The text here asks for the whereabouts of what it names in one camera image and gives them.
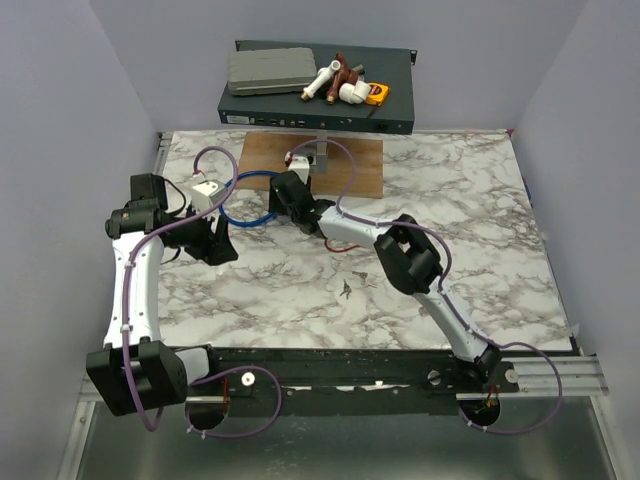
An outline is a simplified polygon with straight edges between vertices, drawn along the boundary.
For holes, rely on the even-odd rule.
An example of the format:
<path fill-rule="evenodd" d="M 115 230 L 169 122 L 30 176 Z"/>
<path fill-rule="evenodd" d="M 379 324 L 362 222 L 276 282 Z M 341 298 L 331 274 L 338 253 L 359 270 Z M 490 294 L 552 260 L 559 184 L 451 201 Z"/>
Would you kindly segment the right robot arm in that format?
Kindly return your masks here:
<path fill-rule="evenodd" d="M 459 364 L 460 379 L 480 392 L 496 380 L 499 348 L 481 333 L 463 303 L 447 290 L 449 265 L 431 242 L 439 236 L 403 214 L 395 220 L 360 217 L 338 203 L 316 199 L 294 172 L 270 180 L 269 208 L 286 215 L 303 233 L 324 240 L 354 244 L 373 250 L 389 283 L 417 300 L 447 338 Z"/>

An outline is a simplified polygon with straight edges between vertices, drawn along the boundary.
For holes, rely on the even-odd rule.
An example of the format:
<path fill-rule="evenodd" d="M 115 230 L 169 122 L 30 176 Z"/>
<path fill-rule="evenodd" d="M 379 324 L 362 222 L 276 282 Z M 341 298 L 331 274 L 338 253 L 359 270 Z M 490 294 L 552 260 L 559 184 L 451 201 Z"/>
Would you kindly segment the white elbow pipe fitting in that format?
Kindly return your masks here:
<path fill-rule="evenodd" d="M 338 94 L 341 101 L 355 105 L 365 103 L 370 91 L 371 86 L 366 82 L 358 81 L 355 84 L 345 82 L 341 85 Z"/>

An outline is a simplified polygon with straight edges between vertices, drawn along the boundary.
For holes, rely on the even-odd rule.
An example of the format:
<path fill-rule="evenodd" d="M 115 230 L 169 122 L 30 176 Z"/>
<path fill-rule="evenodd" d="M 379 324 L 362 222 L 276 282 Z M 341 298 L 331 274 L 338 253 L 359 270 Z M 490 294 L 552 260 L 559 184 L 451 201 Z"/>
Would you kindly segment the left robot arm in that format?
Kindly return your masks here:
<path fill-rule="evenodd" d="M 111 320 L 103 347 L 86 357 L 87 374 L 115 416 L 185 402 L 189 386 L 214 393 L 222 380 L 205 347 L 178 351 L 161 339 L 160 266 L 176 249 L 209 266 L 235 261 L 228 222 L 199 214 L 218 206 L 225 184 L 204 181 L 191 190 L 184 216 L 169 212 L 166 180 L 156 174 L 130 179 L 130 200 L 105 223 L 116 264 Z"/>

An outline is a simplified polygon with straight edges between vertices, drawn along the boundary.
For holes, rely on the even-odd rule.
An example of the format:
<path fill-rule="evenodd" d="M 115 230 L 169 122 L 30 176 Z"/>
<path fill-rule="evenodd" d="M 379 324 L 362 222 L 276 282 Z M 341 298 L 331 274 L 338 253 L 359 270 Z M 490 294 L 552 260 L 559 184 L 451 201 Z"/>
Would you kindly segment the silver key bunch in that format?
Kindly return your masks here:
<path fill-rule="evenodd" d="M 360 280 L 360 283 L 363 287 L 367 288 L 377 288 L 378 281 L 377 278 L 368 272 L 364 271 L 352 271 L 352 274 Z"/>

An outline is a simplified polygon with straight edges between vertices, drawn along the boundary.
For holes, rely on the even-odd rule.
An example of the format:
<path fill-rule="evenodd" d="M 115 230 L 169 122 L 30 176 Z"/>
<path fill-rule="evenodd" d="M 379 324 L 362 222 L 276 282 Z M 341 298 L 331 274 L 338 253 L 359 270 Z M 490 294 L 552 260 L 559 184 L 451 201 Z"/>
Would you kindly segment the wooden board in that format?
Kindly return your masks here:
<path fill-rule="evenodd" d="M 285 154 L 308 141 L 305 135 L 249 132 L 245 136 L 239 171 L 286 170 Z M 356 180 L 348 191 L 351 197 L 383 197 L 383 142 L 381 140 L 337 137 L 342 146 L 328 146 L 328 173 L 311 175 L 311 191 L 316 196 L 337 196 L 348 184 L 351 163 L 356 163 Z"/>

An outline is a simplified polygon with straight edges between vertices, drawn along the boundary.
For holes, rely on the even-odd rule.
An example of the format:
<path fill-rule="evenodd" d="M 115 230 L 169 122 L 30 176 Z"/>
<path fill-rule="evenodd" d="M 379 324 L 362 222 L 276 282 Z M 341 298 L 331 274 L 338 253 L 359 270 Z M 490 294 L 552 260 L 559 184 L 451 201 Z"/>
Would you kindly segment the grey plastic case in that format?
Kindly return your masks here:
<path fill-rule="evenodd" d="M 228 58 L 227 87 L 234 96 L 301 92 L 316 74 L 309 48 L 238 51 Z"/>

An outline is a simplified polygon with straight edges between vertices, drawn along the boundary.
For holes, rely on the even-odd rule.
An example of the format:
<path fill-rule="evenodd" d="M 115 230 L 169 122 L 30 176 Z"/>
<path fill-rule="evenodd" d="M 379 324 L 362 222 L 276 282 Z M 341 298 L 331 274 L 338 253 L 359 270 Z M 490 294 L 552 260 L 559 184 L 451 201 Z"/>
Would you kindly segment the white straight pipe fitting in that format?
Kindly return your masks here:
<path fill-rule="evenodd" d="M 315 79 L 303 88 L 301 99 L 303 101 L 311 100 L 318 90 L 329 82 L 340 68 L 341 62 L 338 60 L 333 60 L 328 66 L 320 68 Z"/>

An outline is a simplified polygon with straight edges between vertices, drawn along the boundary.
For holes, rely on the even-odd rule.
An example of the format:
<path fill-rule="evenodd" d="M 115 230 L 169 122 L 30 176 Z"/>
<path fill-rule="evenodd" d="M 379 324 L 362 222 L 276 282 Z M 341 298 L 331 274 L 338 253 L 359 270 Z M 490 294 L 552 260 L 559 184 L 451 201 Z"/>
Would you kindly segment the brown pipe fitting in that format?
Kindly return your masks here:
<path fill-rule="evenodd" d="M 356 85 L 359 80 L 359 73 L 348 66 L 346 58 L 340 52 L 335 55 L 335 60 L 340 66 L 333 75 L 331 84 L 326 93 L 326 101 L 328 104 L 334 104 L 339 97 L 339 90 L 343 84 Z"/>

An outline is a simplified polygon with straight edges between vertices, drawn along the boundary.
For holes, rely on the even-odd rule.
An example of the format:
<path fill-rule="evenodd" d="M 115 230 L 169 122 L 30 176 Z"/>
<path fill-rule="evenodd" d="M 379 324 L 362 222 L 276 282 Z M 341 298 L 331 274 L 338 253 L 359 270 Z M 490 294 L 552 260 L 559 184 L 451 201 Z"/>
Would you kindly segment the yellow tape measure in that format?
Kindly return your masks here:
<path fill-rule="evenodd" d="M 369 87 L 370 89 L 365 98 L 365 103 L 375 107 L 381 106 L 391 92 L 389 86 L 380 83 L 371 82 L 369 83 Z"/>

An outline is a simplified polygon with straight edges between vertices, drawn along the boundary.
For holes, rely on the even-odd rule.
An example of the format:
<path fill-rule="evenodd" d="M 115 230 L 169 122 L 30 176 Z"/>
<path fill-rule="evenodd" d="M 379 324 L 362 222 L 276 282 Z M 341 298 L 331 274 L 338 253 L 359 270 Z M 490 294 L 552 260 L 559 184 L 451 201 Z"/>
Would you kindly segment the dark teal rack device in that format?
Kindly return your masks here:
<path fill-rule="evenodd" d="M 364 68 L 366 83 L 385 86 L 389 93 L 376 106 L 365 102 L 352 105 L 340 99 L 329 104 L 323 91 L 304 101 L 299 92 L 234 96 L 225 88 L 218 103 L 223 124 L 402 135 L 413 131 L 413 50 L 266 40 L 236 42 L 237 51 L 295 47 L 311 49 L 317 68 L 327 66 L 341 53 L 349 67 Z"/>

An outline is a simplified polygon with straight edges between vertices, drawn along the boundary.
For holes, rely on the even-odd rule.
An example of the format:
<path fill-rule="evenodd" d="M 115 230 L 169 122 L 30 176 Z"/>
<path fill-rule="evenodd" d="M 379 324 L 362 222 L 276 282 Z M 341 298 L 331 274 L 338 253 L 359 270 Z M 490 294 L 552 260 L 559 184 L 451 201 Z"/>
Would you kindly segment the metal stand post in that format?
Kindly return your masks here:
<path fill-rule="evenodd" d="M 303 148 L 304 154 L 308 157 L 310 163 L 310 171 L 313 174 L 328 173 L 328 134 L 326 131 L 319 130 L 316 137 Z"/>

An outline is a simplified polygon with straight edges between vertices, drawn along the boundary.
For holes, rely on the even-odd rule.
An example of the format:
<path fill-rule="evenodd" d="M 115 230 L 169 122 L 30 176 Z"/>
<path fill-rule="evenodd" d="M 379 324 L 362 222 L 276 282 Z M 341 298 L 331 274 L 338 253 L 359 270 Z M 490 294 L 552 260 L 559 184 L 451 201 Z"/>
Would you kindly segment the black mounting rail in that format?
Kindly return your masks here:
<path fill-rule="evenodd" d="M 235 417 L 454 415 L 461 399 L 516 393 L 514 366 L 496 365 L 486 380 L 471 378 L 448 350 L 208 350 L 223 379 L 190 387 L 187 408 L 199 419 Z"/>

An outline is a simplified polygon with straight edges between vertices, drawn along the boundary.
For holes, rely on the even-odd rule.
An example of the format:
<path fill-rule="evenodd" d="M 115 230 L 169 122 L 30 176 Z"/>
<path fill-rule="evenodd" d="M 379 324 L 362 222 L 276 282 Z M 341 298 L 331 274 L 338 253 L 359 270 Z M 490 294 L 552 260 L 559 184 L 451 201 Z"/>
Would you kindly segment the aluminium frame profile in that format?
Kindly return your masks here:
<path fill-rule="evenodd" d="M 351 373 L 363 367 L 360 377 L 340 377 L 338 369 L 345 366 Z M 465 379 L 454 371 L 455 363 L 440 359 L 431 363 L 402 361 L 397 364 L 397 375 L 384 378 L 367 375 L 371 365 L 351 359 L 340 362 L 316 362 L 309 368 L 310 377 L 287 377 L 280 363 L 269 370 L 276 376 L 286 395 L 303 393 L 353 393 L 379 391 L 417 391 L 434 396 L 452 396 L 459 400 L 478 400 L 494 392 L 505 398 L 530 396 L 532 398 L 592 397 L 608 393 L 599 361 L 595 357 L 543 358 L 516 356 L 503 360 L 491 378 L 479 384 Z"/>

